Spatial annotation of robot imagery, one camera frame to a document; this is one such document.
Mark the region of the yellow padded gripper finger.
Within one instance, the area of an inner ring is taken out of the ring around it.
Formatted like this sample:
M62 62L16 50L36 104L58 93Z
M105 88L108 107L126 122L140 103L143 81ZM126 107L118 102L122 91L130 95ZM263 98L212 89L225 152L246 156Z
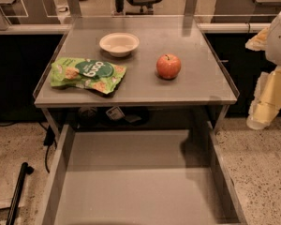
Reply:
M281 110L281 67L258 78L246 124L255 130L268 127Z
M245 43L245 47L251 51L264 51L267 46L268 31L268 27L263 28Z

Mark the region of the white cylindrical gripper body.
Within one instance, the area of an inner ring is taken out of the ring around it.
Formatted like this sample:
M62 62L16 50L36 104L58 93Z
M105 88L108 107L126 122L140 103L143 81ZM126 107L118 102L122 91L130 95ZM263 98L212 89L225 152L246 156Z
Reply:
M269 27L265 54L269 61L281 66L281 11Z

